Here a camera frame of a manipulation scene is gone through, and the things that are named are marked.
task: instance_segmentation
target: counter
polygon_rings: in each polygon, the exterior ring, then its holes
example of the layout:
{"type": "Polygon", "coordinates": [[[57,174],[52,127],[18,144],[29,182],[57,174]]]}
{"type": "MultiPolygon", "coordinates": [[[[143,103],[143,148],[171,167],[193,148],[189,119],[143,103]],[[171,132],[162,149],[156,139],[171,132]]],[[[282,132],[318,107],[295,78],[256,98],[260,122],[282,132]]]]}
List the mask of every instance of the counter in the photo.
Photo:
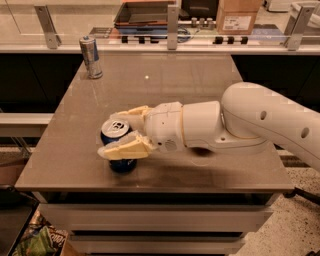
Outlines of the counter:
{"type": "MultiPolygon", "coordinates": [[[[57,49],[46,46],[42,28],[33,5],[0,2],[0,53],[80,53],[78,40],[87,35],[93,27],[113,27],[113,20],[120,7],[117,1],[108,1],[100,5],[93,3],[48,5],[55,28],[62,40],[57,49]]],[[[272,13],[261,7],[256,24],[276,24],[279,31],[285,31],[289,13],[272,13]]],[[[215,31],[201,31],[190,42],[178,45],[178,52],[217,52],[252,55],[319,55],[320,46],[302,45],[297,51],[288,51],[278,40],[259,42],[250,40],[248,45],[213,45],[215,31]]],[[[138,51],[166,52],[166,40],[158,44],[122,44],[119,38],[101,39],[98,42],[100,51],[138,51]]]]}

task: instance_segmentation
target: aluminum can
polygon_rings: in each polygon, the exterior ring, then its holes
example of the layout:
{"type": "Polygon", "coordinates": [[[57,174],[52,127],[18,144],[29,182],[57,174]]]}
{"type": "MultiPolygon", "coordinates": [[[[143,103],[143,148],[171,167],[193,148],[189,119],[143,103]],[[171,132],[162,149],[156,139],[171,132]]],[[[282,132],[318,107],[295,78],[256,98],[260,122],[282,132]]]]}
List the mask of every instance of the aluminum can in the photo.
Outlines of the aluminum can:
{"type": "MultiPolygon", "coordinates": [[[[101,127],[100,137],[104,145],[118,141],[131,132],[130,125],[125,120],[109,119],[101,127]]],[[[137,165],[137,159],[110,160],[110,168],[117,173],[131,172],[137,165]]]]}
{"type": "Polygon", "coordinates": [[[88,76],[90,78],[102,77],[96,39],[92,36],[84,36],[80,38],[79,44],[88,76]]]}

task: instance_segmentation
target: drawer front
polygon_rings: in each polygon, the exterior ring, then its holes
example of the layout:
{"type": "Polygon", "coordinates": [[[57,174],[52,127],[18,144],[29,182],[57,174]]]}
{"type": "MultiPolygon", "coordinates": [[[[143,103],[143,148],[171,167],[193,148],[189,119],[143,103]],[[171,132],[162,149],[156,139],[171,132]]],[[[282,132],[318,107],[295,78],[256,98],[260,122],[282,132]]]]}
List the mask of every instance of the drawer front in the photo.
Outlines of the drawer front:
{"type": "Polygon", "coordinates": [[[179,255],[228,255],[235,254],[244,245],[244,239],[237,241],[215,240],[199,241],[198,239],[180,240],[166,239],[155,241],[151,238],[142,240],[103,240],[103,241],[74,241],[72,246],[80,253],[105,253],[105,254],[179,254],[179,255]]]}
{"type": "Polygon", "coordinates": [[[75,231],[255,232],[269,207],[41,204],[56,228],[75,231]]]}

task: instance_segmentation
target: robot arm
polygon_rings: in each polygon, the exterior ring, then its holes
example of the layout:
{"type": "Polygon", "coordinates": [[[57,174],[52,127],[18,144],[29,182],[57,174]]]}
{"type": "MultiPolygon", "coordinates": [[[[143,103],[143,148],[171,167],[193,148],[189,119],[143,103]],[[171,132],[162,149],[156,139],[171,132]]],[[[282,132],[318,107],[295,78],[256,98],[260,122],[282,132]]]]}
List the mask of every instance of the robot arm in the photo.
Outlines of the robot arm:
{"type": "Polygon", "coordinates": [[[135,132],[99,149],[109,160],[147,157],[185,147],[226,154],[262,151],[268,140],[320,170],[320,114],[252,83],[237,83],[217,101],[164,103],[120,112],[135,132]]]}

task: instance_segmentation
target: floor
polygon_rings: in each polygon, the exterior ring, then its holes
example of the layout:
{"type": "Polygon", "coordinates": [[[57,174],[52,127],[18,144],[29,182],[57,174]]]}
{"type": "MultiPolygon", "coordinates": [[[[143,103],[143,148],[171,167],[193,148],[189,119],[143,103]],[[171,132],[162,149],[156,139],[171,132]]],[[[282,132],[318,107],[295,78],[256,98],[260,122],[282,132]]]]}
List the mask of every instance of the floor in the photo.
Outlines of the floor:
{"type": "MultiPolygon", "coordinates": [[[[279,154],[290,156],[285,151],[279,154]]],[[[21,153],[17,148],[0,146],[0,164],[19,157],[21,153]]],[[[287,167],[292,183],[320,195],[320,173],[293,159],[293,162],[290,158],[284,160],[285,166],[302,167],[287,167]]],[[[300,196],[291,199],[280,196],[272,208],[274,214],[265,225],[256,233],[249,233],[245,245],[232,256],[305,256],[320,250],[320,206],[300,196]]]]}

